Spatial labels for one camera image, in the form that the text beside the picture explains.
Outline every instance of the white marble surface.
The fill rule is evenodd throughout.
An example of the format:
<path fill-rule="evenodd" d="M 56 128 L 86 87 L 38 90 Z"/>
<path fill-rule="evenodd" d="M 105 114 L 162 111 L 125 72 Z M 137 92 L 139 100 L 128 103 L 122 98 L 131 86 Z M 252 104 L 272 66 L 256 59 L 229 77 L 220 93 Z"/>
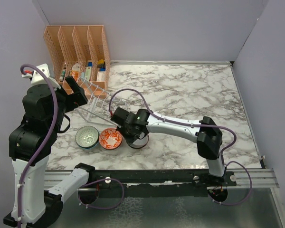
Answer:
<path fill-rule="evenodd" d="M 158 113 L 184 119 L 213 118 L 237 134 L 236 144 L 224 152 L 225 161 L 238 161 L 248 168 L 261 168 L 256 148 L 239 98 L 237 87 L 227 65 L 113 65 L 110 90 L 135 88 L 150 108 Z M 143 108 L 141 99 L 131 91 L 121 92 L 130 102 L 130 110 Z M 75 134 L 82 126 L 98 130 L 106 126 L 86 123 L 78 113 L 68 114 L 71 128 L 60 134 L 52 147 L 48 170 L 72 170 L 80 162 L 97 169 L 203 169 L 205 159 L 197 153 L 196 144 L 175 136 L 150 134 L 148 145 L 132 149 L 125 142 L 116 150 L 107 151 L 100 145 L 82 150 Z M 223 145 L 232 135 L 223 131 Z"/>

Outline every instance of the red patterned bowl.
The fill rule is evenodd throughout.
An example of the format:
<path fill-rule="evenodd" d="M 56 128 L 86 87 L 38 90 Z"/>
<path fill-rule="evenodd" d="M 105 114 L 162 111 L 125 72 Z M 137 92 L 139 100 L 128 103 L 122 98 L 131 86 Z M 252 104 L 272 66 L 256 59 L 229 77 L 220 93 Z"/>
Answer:
<path fill-rule="evenodd" d="M 99 135 L 99 144 L 107 150 L 116 149 L 120 146 L 122 141 L 122 134 L 120 134 L 120 132 L 114 128 L 107 128 L 103 130 Z"/>

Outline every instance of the white bowl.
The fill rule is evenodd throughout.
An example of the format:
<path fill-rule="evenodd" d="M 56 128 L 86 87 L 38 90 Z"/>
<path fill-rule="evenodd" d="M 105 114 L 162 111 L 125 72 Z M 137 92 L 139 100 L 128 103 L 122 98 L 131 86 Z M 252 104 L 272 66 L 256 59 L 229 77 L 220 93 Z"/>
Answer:
<path fill-rule="evenodd" d="M 92 126 L 85 126 L 78 130 L 75 141 L 78 146 L 89 149 L 98 143 L 99 132 Z"/>

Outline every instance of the dish rack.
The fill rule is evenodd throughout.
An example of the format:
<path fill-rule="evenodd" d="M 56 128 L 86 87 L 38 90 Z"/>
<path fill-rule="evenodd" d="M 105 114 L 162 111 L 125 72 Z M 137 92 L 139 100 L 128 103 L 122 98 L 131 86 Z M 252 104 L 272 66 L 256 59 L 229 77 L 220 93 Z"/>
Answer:
<path fill-rule="evenodd" d="M 98 117 L 110 124 L 117 125 L 110 121 L 111 115 L 109 113 L 109 102 L 113 93 L 108 92 L 85 78 L 81 78 L 82 87 L 85 88 L 85 93 L 89 93 L 90 97 L 86 105 L 78 107 L 76 112 L 89 123 L 92 122 L 92 117 Z M 114 113 L 117 107 L 121 107 L 125 110 L 129 108 L 129 103 L 125 99 L 114 97 L 111 103 L 111 111 Z"/>

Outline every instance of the gray wall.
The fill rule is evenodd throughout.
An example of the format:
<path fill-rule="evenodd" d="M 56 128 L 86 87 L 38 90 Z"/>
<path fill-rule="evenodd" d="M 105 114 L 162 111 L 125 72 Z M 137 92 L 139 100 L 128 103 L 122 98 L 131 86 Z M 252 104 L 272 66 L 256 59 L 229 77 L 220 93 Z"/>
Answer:
<path fill-rule="evenodd" d="M 43 40 L 45 24 L 31 0 L 0 0 L 0 228 L 13 207 L 14 175 L 9 158 L 9 135 L 19 126 L 22 98 L 29 80 L 20 65 L 50 61 Z"/>
<path fill-rule="evenodd" d="M 234 61 L 267 0 L 38 2 L 51 25 L 105 25 L 113 60 Z"/>
<path fill-rule="evenodd" d="M 285 0 L 270 0 L 234 64 L 260 152 L 285 203 Z"/>

